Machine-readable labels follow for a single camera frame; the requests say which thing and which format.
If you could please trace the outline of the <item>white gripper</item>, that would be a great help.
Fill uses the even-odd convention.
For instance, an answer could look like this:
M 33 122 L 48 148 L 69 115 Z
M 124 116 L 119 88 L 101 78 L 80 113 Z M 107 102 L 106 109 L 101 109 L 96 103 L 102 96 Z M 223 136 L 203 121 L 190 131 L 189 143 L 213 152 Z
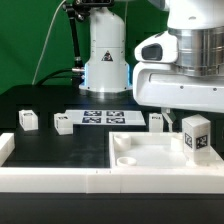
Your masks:
M 135 49 L 133 96 L 161 107 L 173 131 L 171 108 L 224 113 L 224 30 L 169 30 Z

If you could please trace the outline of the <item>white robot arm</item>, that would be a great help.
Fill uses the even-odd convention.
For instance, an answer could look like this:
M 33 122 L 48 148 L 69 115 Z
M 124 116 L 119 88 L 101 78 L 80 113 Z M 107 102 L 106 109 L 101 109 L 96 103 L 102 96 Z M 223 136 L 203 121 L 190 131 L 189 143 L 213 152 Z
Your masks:
M 148 0 L 169 13 L 167 30 L 134 51 L 133 97 L 144 106 L 224 113 L 224 0 Z M 91 15 L 91 56 L 81 86 L 94 95 L 128 86 L 124 25 Z

